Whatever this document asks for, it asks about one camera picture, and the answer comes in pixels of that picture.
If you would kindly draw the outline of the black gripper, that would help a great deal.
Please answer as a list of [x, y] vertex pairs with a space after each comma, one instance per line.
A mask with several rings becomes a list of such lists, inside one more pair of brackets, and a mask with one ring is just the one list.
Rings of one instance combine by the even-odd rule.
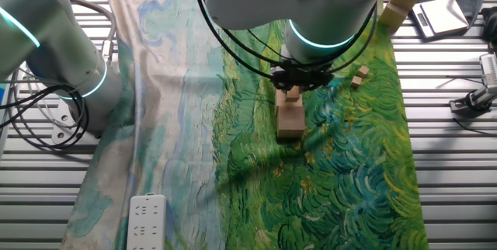
[[328, 71], [307, 68], [293, 61], [282, 61], [276, 72], [272, 73], [270, 81], [276, 89], [282, 91], [290, 90], [291, 86], [300, 86], [302, 92], [309, 92], [326, 86], [334, 77]]

